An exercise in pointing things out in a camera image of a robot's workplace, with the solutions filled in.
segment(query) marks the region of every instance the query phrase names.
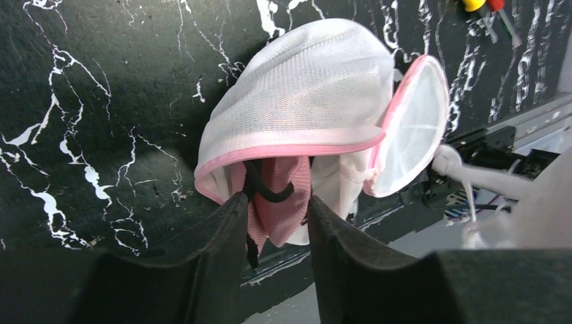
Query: white marble veining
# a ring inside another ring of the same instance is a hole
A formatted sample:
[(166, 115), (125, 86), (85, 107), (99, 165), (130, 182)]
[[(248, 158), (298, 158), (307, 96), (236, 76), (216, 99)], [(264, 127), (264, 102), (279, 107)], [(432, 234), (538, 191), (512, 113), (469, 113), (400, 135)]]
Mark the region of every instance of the white marble veining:
[[(137, 219), (134, 219), (134, 215), (135, 213), (133, 212), (133, 207), (127, 207), (125, 206), (123, 203), (121, 203), (121, 201), (117, 198), (116, 199), (117, 204), (119, 204), (121, 207), (123, 207), (123, 209), (125, 209), (125, 211), (127, 211), (127, 213), (129, 214), (127, 217), (125, 218), (121, 218), (121, 219), (116, 219), (115, 221), (111, 221), (111, 227), (113, 228), (113, 231), (115, 232), (115, 241), (117, 242), (117, 244), (119, 246), (122, 246), (124, 248), (128, 248), (129, 250), (131, 250), (131, 252), (133, 253), (133, 255), (138, 256), (140, 254), (140, 250), (138, 248), (134, 248), (133, 246), (127, 245), (126, 243), (123, 242), (123, 240), (121, 240), (121, 235), (120, 234), (128, 234), (131, 237), (135, 237), (139, 240), (141, 240), (141, 243), (143, 243), (145, 245), (145, 248), (149, 248), (149, 241), (147, 240), (147, 237), (145, 236), (145, 229), (143, 228), (143, 224), (141, 221), (138, 221)], [(130, 224), (134, 224), (136, 230), (132, 230), (133, 226)]]
[(435, 45), (437, 45), (437, 52), (439, 53), (439, 61), (441, 62), (441, 66), (443, 66), (444, 68), (446, 67), (445, 57), (443, 56), (443, 48), (441, 47), (441, 38), (439, 36), (439, 31), (441, 29), (441, 24), (445, 19), (445, 12), (446, 11), (444, 8), (444, 4), (441, 1), (439, 1), (437, 3), (437, 13), (439, 14), (439, 21), (437, 21), (437, 26), (435, 27)]
[(179, 99), (180, 99), (182, 96), (183, 96), (183, 94), (182, 94), (182, 93), (179, 93), (179, 96), (178, 96), (175, 100), (173, 100), (173, 101), (171, 101), (171, 102), (169, 103), (169, 110), (171, 110), (171, 109), (173, 108), (173, 105), (174, 105), (177, 101), (179, 101)]
[(263, 31), (268, 33), (269, 40), (277, 36), (282, 36), (287, 31), (292, 30), (292, 10), (304, 2), (310, 2), (310, 5), (318, 13), (320, 18), (326, 19), (324, 12), (316, 5), (315, 0), (291, 0), (284, 8), (290, 19), (288, 28), (286, 29), (286, 27), (278, 27), (274, 20), (274, 15), (280, 10), (279, 4), (272, 0), (256, 0), (256, 6), (258, 8), (258, 12), (260, 13), (260, 27), (263, 29)]
[(457, 69), (457, 75), (449, 87), (451, 102), (449, 103), (449, 122), (446, 133), (450, 134), (459, 127), (461, 117), (460, 102), (465, 100), (468, 92), (477, 84), (481, 72), (486, 65), (486, 57), (480, 55), (481, 37), (483, 37), (485, 24), (482, 19), (467, 21), (465, 38), (465, 53)]
[(522, 54), (518, 63), (517, 94), (515, 101), (516, 111), (520, 111), (522, 109), (523, 101), (528, 97), (530, 91), (529, 70), (534, 56), (534, 49), (536, 47), (536, 30), (538, 29), (541, 10), (540, 1), (535, 0), (534, 17), (532, 18), (532, 23), (530, 24), (530, 29), (528, 30), (528, 35), (526, 37), (526, 50)]
[[(515, 25), (519, 24), (518, 18), (521, 15), (521, 13), (520, 13), (521, 8), (522, 7), (519, 5), (516, 5), (516, 3), (512, 7), (511, 13), (512, 13), (513, 19), (515, 21), (515, 23), (514, 23)], [(505, 86), (507, 83), (507, 79), (511, 75), (511, 72), (513, 71), (513, 67), (515, 65), (515, 62), (517, 59), (517, 50), (518, 49), (515, 49), (513, 47), (513, 54), (511, 56), (511, 62), (509, 64), (509, 67), (507, 68), (505, 75), (500, 77), (500, 87), (498, 89), (496, 97), (494, 97), (490, 101), (490, 111), (488, 114), (488, 122), (489, 123), (496, 122), (497, 117), (498, 117), (498, 113), (501, 111), (501, 107), (503, 106), (503, 103), (505, 102), (505, 93), (506, 93)]]
[(129, 27), (131, 28), (135, 28), (137, 29), (136, 26), (133, 26), (133, 23), (135, 22), (135, 16), (133, 15), (133, 13), (131, 12), (131, 5), (129, 3), (129, 0), (124, 0), (121, 2), (121, 6), (123, 7), (123, 9), (127, 12), (127, 14), (129, 15), (129, 17), (131, 17), (131, 20), (127, 23), (129, 25)]
[(431, 10), (429, 9), (429, 3), (427, 0), (419, 0), (419, 20), (425, 25), (425, 31), (423, 31), (423, 54), (429, 53), (429, 44), (431, 42)]
[(534, 99), (533, 103), (539, 103), (544, 97), (546, 92), (546, 57), (548, 56), (548, 49), (550, 47), (550, 39), (552, 38), (552, 23), (553, 16), (560, 11), (560, 8), (565, 0), (559, 0), (555, 3), (554, 0), (549, 0), (546, 5), (546, 15), (544, 16), (544, 27), (540, 34), (540, 44), (536, 57), (538, 58), (538, 70), (536, 72), (536, 81), (534, 82)]
[(123, 178), (123, 179), (127, 180), (129, 187), (132, 188), (133, 196), (136, 196), (137, 192), (135, 191), (135, 188), (133, 188), (133, 184), (131, 182), (131, 179), (129, 179), (129, 177), (127, 176), (127, 174), (129, 173), (129, 168), (137, 160), (137, 155), (135, 154), (137, 138), (133, 134), (134, 130), (135, 130), (135, 126), (133, 126), (131, 128), (131, 130), (129, 131), (129, 138), (131, 138), (131, 151), (130, 151), (131, 159), (126, 164), (123, 164), (121, 167), (119, 167), (119, 169), (117, 170), (117, 181), (115, 182), (115, 186), (118, 187), (119, 183), (121, 182), (121, 178)]
[[(223, 47), (223, 27), (225, 26), (226, 22), (225, 22), (225, 18), (222, 19), (221, 22), (221, 28), (219, 30), (218, 33), (215, 33), (214, 36), (217, 38), (216, 41), (212, 41), (209, 39), (209, 37), (199, 28), (199, 23), (197, 23), (196, 18), (194, 17), (193, 14), (193, 10), (190, 7), (189, 3), (187, 2), (187, 0), (178, 0), (177, 1), (177, 6), (178, 6), (178, 10), (179, 10), (179, 32), (177, 34), (177, 44), (179, 45), (179, 52), (181, 51), (181, 35), (184, 36), (183, 33), (183, 27), (185, 24), (185, 16), (188, 16), (191, 20), (192, 20), (192, 25), (195, 29), (196, 32), (198, 32), (198, 34), (201, 36), (201, 38), (204, 40), (204, 42), (213, 50), (216, 51), (217, 53), (219, 53), (219, 55), (221, 55), (223, 57), (224, 62), (218, 64), (219, 69), (226, 75), (225, 76), (225, 81), (227, 83), (227, 86), (229, 85), (229, 77), (238, 79), (238, 77), (240, 76), (240, 74), (242, 73), (242, 71), (245, 68), (244, 63), (240, 62), (240, 61), (232, 61), (230, 59), (230, 57), (226, 54), (225, 49)], [(228, 10), (228, 15), (231, 15), (231, 11), (230, 11), (230, 5), (227, 7)], [(191, 54), (188, 52), (187, 50), (187, 44), (185, 44), (185, 51), (188, 54), (188, 56), (191, 58), (192, 61), (194, 61), (194, 58), (191, 56)]]
[[(106, 207), (103, 210), (103, 217), (107, 214), (107, 208), (113, 204), (113, 200), (111, 196), (106, 192), (106, 189), (114, 187), (112, 184), (100, 184), (100, 175), (98, 171), (91, 166), (91, 164), (86, 160), (84, 153), (81, 151), (76, 151), (77, 149), (70, 148), (69, 142), (75, 142), (75, 137), (78, 134), (78, 130), (76, 129), (78, 124), (83, 120), (84, 114), (84, 102), (82, 98), (76, 92), (73, 84), (69, 81), (66, 76), (66, 71), (68, 69), (79, 68), (83, 75), (87, 77), (88, 80), (92, 83), (92, 91), (103, 94), (107, 98), (107, 101), (104, 102), (102, 105), (102, 109), (105, 110), (107, 117), (111, 120), (111, 113), (109, 111), (109, 107), (111, 104), (111, 87), (107, 80), (107, 75), (105, 71), (101, 68), (99, 63), (93, 59), (94, 65), (100, 70), (101, 74), (103, 75), (103, 80), (98, 80), (94, 73), (88, 68), (85, 63), (77, 60), (70, 52), (61, 49), (59, 45), (55, 44), (49, 37), (48, 34), (45, 33), (45, 30), (38, 22), (38, 20), (34, 19), (35, 11), (31, 12), (30, 8), (33, 7), (35, 9), (42, 9), (45, 11), (55, 12), (59, 19), (63, 22), (64, 33), (67, 33), (68, 25), (65, 22), (64, 17), (62, 16), (61, 12), (59, 11), (59, 6), (63, 3), (62, 0), (59, 1), (27, 1), (23, 5), (22, 9), (26, 12), (26, 15), (31, 19), (31, 21), (38, 27), (40, 33), (42, 34), (43, 38), (47, 41), (49, 46), (51, 47), (51, 57), (49, 58), (53, 62), (53, 68), (49, 72), (47, 76), (47, 86), (49, 87), (49, 98), (50, 98), (50, 105), (47, 107), (46, 113), (42, 117), (40, 121), (37, 123), (28, 126), (19, 136), (16, 136), (12, 140), (6, 140), (4, 135), (2, 134), (3, 142), (10, 147), (14, 147), (17, 150), (16, 153), (11, 152), (3, 152), (0, 150), (0, 161), (6, 166), (6, 169), (13, 178), (20, 184), (22, 189), (29, 191), (30, 195), (41, 199), (43, 201), (43, 210), (46, 213), (47, 221), (46, 226), (54, 239), (57, 239), (61, 242), (61, 245), (66, 248), (90, 248), (92, 247), (91, 244), (87, 242), (87, 240), (79, 237), (77, 233), (70, 228), (69, 220), (66, 214), (58, 207), (57, 199), (55, 195), (50, 193), (50, 185), (48, 184), (46, 187), (41, 189), (34, 189), (29, 187), (29, 185), (25, 184), (23, 180), (20, 179), (18, 174), (13, 171), (12, 164), (10, 163), (21, 163), (20, 154), (24, 157), (24, 160), (29, 166), (34, 168), (40, 175), (45, 177), (47, 183), (49, 183), (50, 175), (43, 171), (42, 167), (40, 166), (40, 162), (32, 161), (28, 154), (26, 153), (26, 149), (34, 147), (34, 145), (42, 145), (42, 133), (47, 130), (50, 126), (51, 115), (53, 113), (58, 112), (60, 114), (60, 120), (67, 124), (66, 131), (62, 134), (62, 139), (59, 142), (59, 150), (64, 155), (69, 157), (70, 162), (68, 163), (70, 166), (80, 166), (84, 172), (85, 180), (94, 188), (94, 197), (99, 200), (105, 200), (107, 202)], [(74, 94), (77, 99), (77, 105), (75, 107), (62, 107), (61, 102), (58, 97), (58, 90), (57, 86), (55, 85), (58, 82), (58, 86), (62, 84), (67, 85), (69, 90)], [(7, 159), (3, 157), (3, 155), (12, 158), (12, 161), (9, 162)], [(143, 236), (143, 241), (146, 242), (147, 239), (144, 236), (144, 230), (142, 224), (139, 222), (138, 227), (140, 227), (140, 233)], [(118, 245), (122, 245), (122, 242), (117, 239)]]
[(196, 88), (197, 88), (197, 93), (193, 94), (193, 98), (199, 98), (200, 102), (204, 103), (205, 100), (202, 97), (202, 92), (200, 92), (200, 80), (197, 82)]
[[(399, 46), (399, 6), (397, 0), (391, 0), (389, 5), (381, 4), (381, 12), (384, 18), (382, 28), (383, 41), (391, 53), (395, 56), (397, 52), (401, 52), (405, 63), (410, 63), (416, 57), (419, 57), (421, 55), (420, 52), (412, 51), (410, 53), (403, 49), (403, 47)], [(428, 12), (427, 5), (423, 0), (421, 0), (419, 4), (419, 15), (420, 21), (427, 26), (432, 15)], [(426, 48), (429, 47), (429, 40), (430, 35), (424, 32), (423, 42)]]
[(512, 14), (513, 14), (513, 23), (514, 26), (516, 28), (520, 27), (522, 24), (521, 21), (521, 17), (522, 17), (522, 10), (521, 8), (523, 7), (522, 5), (525, 3), (525, 1), (529, 1), (529, 0), (513, 0), (512, 2)]
[(166, 155), (168, 158), (170, 158), (173, 161), (173, 176), (174, 178), (171, 180), (173, 182), (173, 184), (175, 186), (177, 186), (176, 189), (174, 189), (171, 192), (171, 196), (173, 197), (173, 202), (176, 204), (179, 201), (181, 201), (182, 197), (182, 190), (183, 190), (183, 176), (181, 175), (181, 170), (179, 168), (179, 159), (177, 159), (176, 157), (174, 157), (173, 155), (169, 154), (167, 151), (165, 151), (161, 146), (157, 145), (157, 144), (153, 144), (151, 142), (149, 142), (147, 139), (143, 138), (143, 136), (138, 135), (138, 138), (140, 140), (143, 141), (143, 143), (147, 144), (148, 146), (151, 146), (153, 148), (155, 148), (157, 151), (161, 152), (162, 154)]

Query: mesh laundry bag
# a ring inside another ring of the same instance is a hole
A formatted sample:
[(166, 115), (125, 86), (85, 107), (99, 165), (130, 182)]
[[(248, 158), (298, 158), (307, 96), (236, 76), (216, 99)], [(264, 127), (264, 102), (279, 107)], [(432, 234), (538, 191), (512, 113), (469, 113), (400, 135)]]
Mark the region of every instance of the mesh laundry bag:
[(363, 188), (374, 196), (398, 191), (431, 160), (449, 96), (441, 67), (423, 56), (392, 99), (393, 66), (385, 46), (349, 20), (320, 20), (279, 37), (214, 108), (197, 190), (224, 203), (244, 189), (250, 164), (243, 161), (256, 161), (273, 192), (293, 187), (286, 199), (257, 194), (250, 202), (248, 233), (258, 252), (267, 238), (308, 244), (311, 194), (345, 219)]

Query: gray surface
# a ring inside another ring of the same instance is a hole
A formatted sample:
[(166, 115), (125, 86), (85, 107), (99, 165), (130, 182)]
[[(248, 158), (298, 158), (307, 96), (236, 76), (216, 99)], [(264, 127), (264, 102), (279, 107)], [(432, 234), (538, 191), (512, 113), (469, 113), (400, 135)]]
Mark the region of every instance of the gray surface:
[(566, 50), (562, 72), (560, 73), (558, 90), (572, 92), (572, 34), (568, 38), (568, 49)]
[(298, 295), (272, 307), (262, 314), (254, 314), (244, 324), (320, 324), (316, 285), (312, 284)]

